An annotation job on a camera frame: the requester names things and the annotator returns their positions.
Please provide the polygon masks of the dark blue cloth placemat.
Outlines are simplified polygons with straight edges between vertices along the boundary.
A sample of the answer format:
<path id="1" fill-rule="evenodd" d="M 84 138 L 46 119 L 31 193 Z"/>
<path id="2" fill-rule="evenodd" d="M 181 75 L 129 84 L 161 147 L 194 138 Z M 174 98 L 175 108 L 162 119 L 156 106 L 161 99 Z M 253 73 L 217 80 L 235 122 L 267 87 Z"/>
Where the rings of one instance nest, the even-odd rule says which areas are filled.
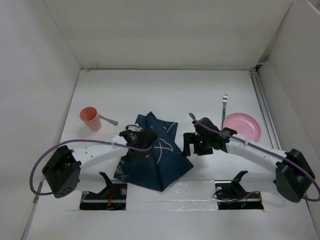
<path id="1" fill-rule="evenodd" d="M 113 175 L 115 179 L 161 189 L 164 179 L 179 179 L 194 167 L 175 143 L 177 122 L 158 119 L 149 112 L 147 115 L 139 114 L 135 124 L 143 129 L 152 128 L 157 134 L 154 153 L 131 163 L 123 163 L 120 159 Z"/>

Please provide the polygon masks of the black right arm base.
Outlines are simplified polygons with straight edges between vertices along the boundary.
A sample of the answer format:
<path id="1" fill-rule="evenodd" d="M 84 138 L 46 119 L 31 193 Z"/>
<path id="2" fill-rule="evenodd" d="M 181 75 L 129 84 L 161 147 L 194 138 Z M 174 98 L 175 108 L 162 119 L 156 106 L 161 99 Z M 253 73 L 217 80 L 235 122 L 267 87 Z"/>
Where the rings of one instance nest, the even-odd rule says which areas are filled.
<path id="1" fill-rule="evenodd" d="M 218 210 L 264 210 L 260 191 L 246 191 L 241 180 L 247 170 L 240 171 L 232 180 L 218 180 L 212 195 L 217 200 Z"/>

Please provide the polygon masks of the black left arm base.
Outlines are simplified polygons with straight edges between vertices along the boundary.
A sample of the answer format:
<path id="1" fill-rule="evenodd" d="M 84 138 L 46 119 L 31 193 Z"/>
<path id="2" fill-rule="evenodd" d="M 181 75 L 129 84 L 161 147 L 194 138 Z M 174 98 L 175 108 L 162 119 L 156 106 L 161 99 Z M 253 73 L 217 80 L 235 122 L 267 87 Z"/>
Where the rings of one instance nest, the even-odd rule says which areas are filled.
<path id="1" fill-rule="evenodd" d="M 128 185 L 126 182 L 112 182 L 105 172 L 99 172 L 105 187 L 98 193 L 83 191 L 79 209 L 84 211 L 125 211 Z"/>

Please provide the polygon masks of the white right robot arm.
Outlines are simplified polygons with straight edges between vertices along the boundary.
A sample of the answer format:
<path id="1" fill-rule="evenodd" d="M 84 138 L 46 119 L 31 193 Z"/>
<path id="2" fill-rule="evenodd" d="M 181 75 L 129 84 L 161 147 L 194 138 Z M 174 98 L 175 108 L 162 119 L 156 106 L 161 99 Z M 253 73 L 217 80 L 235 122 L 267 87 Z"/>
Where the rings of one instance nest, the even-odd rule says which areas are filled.
<path id="1" fill-rule="evenodd" d="M 236 130 L 224 127 L 218 129 L 209 118 L 196 120 L 193 114 L 194 132 L 183 134 L 183 155 L 211 155 L 222 151 L 228 155 L 242 157 L 270 172 L 267 178 L 253 177 L 243 179 L 248 170 L 240 171 L 231 180 L 218 182 L 213 198 L 227 204 L 248 199 L 257 192 L 269 192 L 280 195 L 286 200 L 298 203 L 309 201 L 306 193 L 311 185 L 316 189 L 316 176 L 304 155 L 296 149 L 283 151 L 266 147 L 249 140 Z"/>

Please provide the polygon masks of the pink plastic plate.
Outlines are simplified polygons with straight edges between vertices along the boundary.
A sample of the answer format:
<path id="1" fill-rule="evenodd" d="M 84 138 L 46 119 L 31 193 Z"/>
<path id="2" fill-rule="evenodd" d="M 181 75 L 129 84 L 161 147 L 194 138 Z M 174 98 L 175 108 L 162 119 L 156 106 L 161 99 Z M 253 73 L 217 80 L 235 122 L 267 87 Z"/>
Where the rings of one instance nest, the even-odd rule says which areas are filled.
<path id="1" fill-rule="evenodd" d="M 250 115 L 236 112 L 228 115 L 222 125 L 237 131 L 238 134 L 258 142 L 261 138 L 261 127 L 259 123 Z"/>

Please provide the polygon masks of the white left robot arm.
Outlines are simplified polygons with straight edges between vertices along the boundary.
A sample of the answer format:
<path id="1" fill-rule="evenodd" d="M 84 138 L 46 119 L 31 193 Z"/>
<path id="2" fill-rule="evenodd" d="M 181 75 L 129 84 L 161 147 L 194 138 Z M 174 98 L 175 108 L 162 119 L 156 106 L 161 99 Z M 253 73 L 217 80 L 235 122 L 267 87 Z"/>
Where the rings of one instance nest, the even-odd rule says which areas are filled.
<path id="1" fill-rule="evenodd" d="M 127 128 L 106 141 L 68 140 L 55 149 L 42 174 L 53 196 L 63 198 L 77 189 L 81 173 L 86 169 L 114 158 L 123 157 L 125 163 L 145 159 L 153 153 L 157 140 L 150 127 L 138 131 Z"/>

